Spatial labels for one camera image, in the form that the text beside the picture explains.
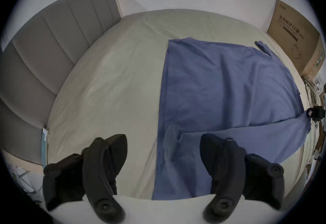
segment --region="cardboard box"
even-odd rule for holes
[[[291,59],[300,76],[316,76],[325,51],[320,33],[304,16],[277,0],[267,33]]]

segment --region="bed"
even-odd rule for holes
[[[162,69],[169,39],[255,46],[263,41],[289,68],[306,110],[305,85],[280,46],[240,20],[196,10],[159,10],[123,17],[81,56],[58,92],[47,122],[49,163],[80,153],[96,137],[124,133],[127,160],[117,176],[117,192],[152,197]],[[316,145],[315,124],[305,145],[282,163],[285,196],[304,172]]]

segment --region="headboard panel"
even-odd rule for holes
[[[116,0],[58,0],[34,15],[0,53],[0,145],[41,164],[42,128],[85,51],[121,19]]]

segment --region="mattress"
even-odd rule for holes
[[[159,10],[124,17],[79,59],[52,107],[49,163],[81,153],[96,137],[124,133],[128,155],[117,192],[152,197],[161,78],[169,39],[192,37],[256,47],[263,41],[288,67],[306,110],[306,90],[294,65],[266,33],[237,19],[195,10]],[[316,144],[315,126],[305,145],[282,163],[285,196],[304,171]]]

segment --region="black clip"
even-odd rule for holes
[[[325,110],[322,106],[315,105],[307,110],[307,116],[315,122],[320,122],[325,117]]]
[[[119,223],[124,210],[112,195],[117,194],[115,178],[127,158],[127,138],[116,134],[96,138],[81,155],[72,154],[43,172],[43,195],[47,210],[62,203],[81,201],[86,194],[97,216],[107,223]]]
[[[277,163],[249,154],[232,138],[203,134],[202,162],[212,177],[211,194],[216,194],[204,211],[211,223],[225,221],[234,211],[241,194],[246,200],[268,203],[280,209],[284,195],[284,170]]]
[[[211,194],[216,194],[206,206],[203,216],[211,223],[225,221],[235,209],[246,179],[245,149],[232,138],[221,139],[203,134],[200,142],[203,164],[212,177]]]

